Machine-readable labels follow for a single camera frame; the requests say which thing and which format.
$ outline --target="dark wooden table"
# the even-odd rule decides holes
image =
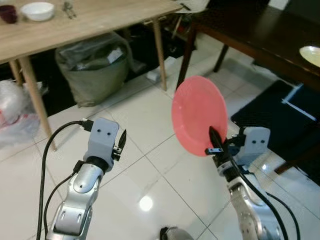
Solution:
[[[195,16],[188,36],[177,87],[184,81],[196,34],[224,43],[217,72],[229,47],[269,69],[320,91],[320,67],[301,57],[304,46],[320,47],[320,25],[254,0],[214,5]]]

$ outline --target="wooden table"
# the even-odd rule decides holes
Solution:
[[[16,1],[16,7],[33,0]],[[181,7],[171,0],[74,0],[77,18],[69,19],[62,11],[64,0],[55,4],[55,16],[46,22],[34,22],[19,16],[18,23],[6,24],[0,19],[0,64],[10,63],[13,75],[21,84],[19,64],[34,108],[48,137],[52,135],[42,97],[29,56],[72,42],[102,35],[144,20],[153,21],[154,35],[161,69],[162,87],[166,90],[166,73],[158,17]]]
[[[304,46],[320,47],[320,26],[259,2],[215,4],[194,18],[177,87],[185,79],[196,34],[202,32],[224,43],[214,72],[232,47],[271,70],[320,91],[320,68],[299,54]]]

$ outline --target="black cable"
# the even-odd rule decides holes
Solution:
[[[293,221],[294,221],[294,225],[295,225],[295,230],[296,230],[296,239],[297,240],[300,240],[300,228],[299,228],[299,224],[298,224],[298,221],[294,215],[294,213],[291,211],[291,209],[288,207],[287,204],[285,204],[281,199],[277,198],[276,196],[272,195],[271,193],[267,192],[266,193],[269,197],[277,200],[279,203],[281,203],[287,210],[288,212],[290,213]]]
[[[288,234],[285,228],[285,225],[279,215],[279,213],[277,212],[276,208],[272,205],[272,203],[246,178],[246,176],[243,175],[243,173],[241,172],[241,170],[239,169],[238,165],[236,164],[235,160],[233,157],[230,157],[230,162],[232,164],[232,166],[236,169],[236,171],[238,172],[238,174],[240,175],[240,177],[242,178],[242,180],[251,188],[251,190],[259,197],[261,198],[262,201],[265,202],[265,204],[271,209],[271,211],[273,212],[275,218],[277,219],[282,234],[283,234],[283,238],[284,240],[289,240],[288,239]]]
[[[40,194],[39,194],[39,212],[38,212],[38,227],[36,232],[36,240],[40,240],[41,237],[41,228],[42,228],[42,217],[43,217],[43,207],[44,207],[44,190],[45,190],[45,177],[46,177],[46,159],[50,144],[53,142],[55,136],[61,132],[63,129],[67,128],[68,126],[74,124],[82,124],[82,121],[71,121],[63,126],[59,127],[49,138],[48,142],[45,145],[45,149],[43,151],[42,156],[42,165],[41,165],[41,183],[40,183]]]
[[[69,175],[66,179],[64,179],[63,181],[61,181],[57,186],[55,186],[55,188],[52,190],[48,200],[46,201],[46,204],[44,206],[44,211],[43,211],[43,225],[44,225],[44,235],[47,236],[48,234],[48,224],[47,224],[47,211],[48,211],[48,207],[51,201],[51,198],[53,197],[54,193],[56,192],[56,190],[62,185],[64,184],[66,181],[68,181],[69,179],[71,179],[74,175],[76,174],[76,172],[73,172],[71,175]]]

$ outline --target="plate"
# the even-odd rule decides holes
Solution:
[[[175,92],[171,117],[180,144],[190,153],[206,156],[212,148],[209,127],[225,140],[228,114],[224,97],[209,79],[202,76],[186,78]]]
[[[320,47],[304,46],[299,52],[305,60],[320,68]]]

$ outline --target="dark red cup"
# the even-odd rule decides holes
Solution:
[[[15,6],[0,6],[0,17],[8,24],[15,24],[18,19]]]

